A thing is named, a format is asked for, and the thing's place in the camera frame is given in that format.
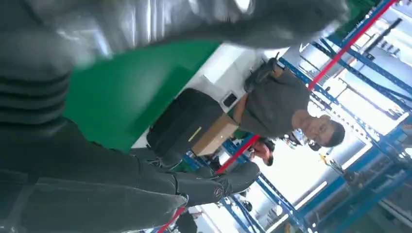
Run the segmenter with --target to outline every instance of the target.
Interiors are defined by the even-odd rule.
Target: green wall
[[[65,115],[89,140],[128,151],[218,46],[145,48],[76,71]]]

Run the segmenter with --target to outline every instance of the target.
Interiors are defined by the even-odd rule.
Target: black pants
[[[187,206],[223,197],[216,181],[159,171],[88,142],[68,120],[53,137],[3,140],[0,149],[0,219],[30,233],[146,229],[166,223],[186,197]],[[27,194],[28,186],[35,188]]]

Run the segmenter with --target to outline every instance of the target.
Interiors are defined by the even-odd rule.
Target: person
[[[163,10],[150,10],[162,9],[164,2],[147,10],[145,1],[134,1],[127,8],[139,11],[133,14],[133,27],[124,30],[123,21],[118,19],[124,15],[125,6],[114,4],[114,0],[87,4],[58,1],[58,5],[38,2],[5,0],[0,7],[0,229],[4,232],[148,229],[167,223],[181,207],[214,203],[244,190],[254,179],[239,182],[242,174],[257,178],[258,168],[253,163],[245,164],[247,169],[243,166],[232,176],[203,178],[161,171],[138,156],[88,141],[77,125],[63,116],[75,66],[127,50],[191,38],[282,48],[300,42],[302,37],[312,38],[345,13],[329,9],[326,0],[318,6],[294,5],[284,15],[294,18],[293,13],[301,10],[309,14],[304,14],[298,24],[289,24],[286,33],[274,33],[278,28],[285,29],[285,24],[276,19],[278,15],[284,22],[289,19],[269,0],[258,1],[259,5],[245,13],[228,2],[222,6],[231,14],[224,20],[221,15],[216,17],[211,1],[201,1],[196,12],[182,1],[168,8],[171,20],[167,23],[152,20],[164,18]],[[148,25],[160,30],[147,34]],[[288,39],[290,33],[294,38]],[[143,37],[135,40],[135,35]]]
[[[203,212],[190,213],[186,210],[176,220],[176,227],[180,233],[197,233],[197,225],[195,220],[200,217]]]
[[[253,160],[255,157],[259,157],[267,166],[272,166],[275,145],[270,139],[259,138],[259,140],[251,145],[251,148],[253,151],[250,155],[250,160]]]
[[[290,70],[269,60],[269,77],[244,95],[235,106],[233,119],[244,131],[277,138],[301,129],[309,140],[323,147],[342,143],[345,129],[329,116],[313,117],[307,108],[310,91]]]

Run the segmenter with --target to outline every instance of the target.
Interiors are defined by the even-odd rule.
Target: fluorescent light
[[[270,233],[274,231],[278,226],[280,226],[284,221],[286,221],[289,218],[289,215],[284,215],[279,219],[279,221],[275,222],[267,231],[266,233]]]
[[[309,195],[303,198],[303,200],[295,206],[296,210],[299,210],[300,208],[302,208],[302,206],[306,204],[306,202],[312,199],[317,193],[319,193],[324,187],[326,187],[326,185],[327,185],[327,182],[324,181],[320,186],[315,188],[311,193],[309,193]]]
[[[320,186],[315,188],[309,195],[307,195],[299,204],[295,206],[296,210],[299,210],[306,202],[308,202],[310,199],[312,199],[317,193],[319,193],[324,187],[326,187],[327,182],[324,181]],[[286,219],[289,218],[289,215],[286,214],[284,215],[279,221],[274,223],[267,231],[266,233],[270,233],[274,231],[278,226],[280,226]]]
[[[346,170],[348,167],[350,167],[355,161],[357,161],[362,155],[364,155],[371,147],[372,147],[371,143],[368,143],[366,146],[364,146],[358,153],[356,153],[346,163],[342,165],[342,169]]]
[[[250,0],[235,0],[235,2],[242,12],[246,12],[249,9]]]

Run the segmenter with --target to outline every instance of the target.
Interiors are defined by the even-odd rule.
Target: person in background
[[[197,225],[195,220],[202,214],[203,212],[191,214],[188,210],[186,210],[176,220],[176,228],[180,233],[197,233]]]
[[[251,145],[253,149],[250,160],[253,160],[255,157],[259,157],[267,166],[273,164],[273,151],[275,150],[275,144],[268,138],[259,138],[258,141],[254,142]]]
[[[341,144],[344,127],[329,116],[313,117],[308,112],[310,91],[290,70],[270,59],[264,65],[268,76],[259,79],[253,89],[236,105],[233,119],[240,129],[262,137],[277,138],[295,129],[323,147]]]

